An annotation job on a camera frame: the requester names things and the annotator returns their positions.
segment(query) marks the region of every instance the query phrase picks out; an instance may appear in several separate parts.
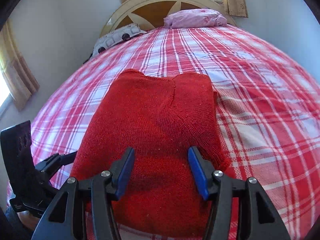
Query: silver screw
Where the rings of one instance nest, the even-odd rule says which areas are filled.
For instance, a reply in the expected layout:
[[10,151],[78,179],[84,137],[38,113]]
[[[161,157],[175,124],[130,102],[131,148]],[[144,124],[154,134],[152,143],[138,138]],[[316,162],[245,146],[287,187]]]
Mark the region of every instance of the silver screw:
[[103,172],[101,172],[101,176],[102,177],[109,177],[110,176],[110,171],[103,171]]
[[74,183],[76,181],[76,179],[74,178],[74,177],[70,177],[68,180],[67,180],[67,182],[69,183],[69,184],[72,184],[72,183]]
[[249,178],[249,182],[252,183],[252,184],[256,184],[257,183],[257,179],[254,178],[254,177],[250,177]]
[[213,174],[217,177],[222,177],[223,176],[223,172],[222,171],[214,171]]

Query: wall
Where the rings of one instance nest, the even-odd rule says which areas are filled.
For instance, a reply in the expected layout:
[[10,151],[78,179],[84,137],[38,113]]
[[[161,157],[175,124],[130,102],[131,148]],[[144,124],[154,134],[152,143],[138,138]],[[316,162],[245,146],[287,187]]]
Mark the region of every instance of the wall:
[[274,44],[320,82],[320,25],[303,0],[246,0],[237,25]]
[[[10,19],[19,50],[40,84],[20,113],[13,104],[0,130],[33,120],[50,95],[92,53],[95,41],[120,0],[21,0]],[[0,206],[6,207],[7,174],[0,150]]]

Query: arched headboard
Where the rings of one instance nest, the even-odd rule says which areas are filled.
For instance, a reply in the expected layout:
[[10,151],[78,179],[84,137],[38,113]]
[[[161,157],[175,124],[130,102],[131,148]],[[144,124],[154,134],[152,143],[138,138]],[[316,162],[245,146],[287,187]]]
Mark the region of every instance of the arched headboard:
[[[208,8],[223,14],[223,8],[212,0],[127,0],[110,17],[100,37],[130,23],[137,23],[142,30],[152,30],[164,25],[164,18],[180,10]],[[234,20],[225,15],[229,24]]]

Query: white patterned pillow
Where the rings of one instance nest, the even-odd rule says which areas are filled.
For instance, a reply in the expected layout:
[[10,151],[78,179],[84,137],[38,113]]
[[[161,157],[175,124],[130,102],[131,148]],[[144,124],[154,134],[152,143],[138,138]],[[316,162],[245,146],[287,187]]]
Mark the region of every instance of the white patterned pillow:
[[132,37],[147,32],[141,30],[136,23],[123,26],[99,38],[94,46],[92,57],[110,49],[112,46],[130,40]]

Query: bed sheet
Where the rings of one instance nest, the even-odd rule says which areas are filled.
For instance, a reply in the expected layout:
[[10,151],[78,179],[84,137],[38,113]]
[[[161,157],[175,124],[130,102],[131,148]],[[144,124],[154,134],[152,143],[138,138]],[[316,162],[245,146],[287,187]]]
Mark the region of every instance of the bed sheet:
[[[35,163],[55,152],[78,150],[111,83],[128,68],[153,77],[190,71],[208,75],[219,94],[217,122],[231,173],[238,179],[256,177],[291,238],[306,235],[320,215],[320,87],[286,54],[230,25],[158,28],[89,60],[32,122]],[[61,187],[71,167],[56,173],[54,187]],[[91,236],[90,214],[87,225]],[[119,231],[122,239],[162,239],[123,225]],[[233,220],[230,237],[235,236]]]

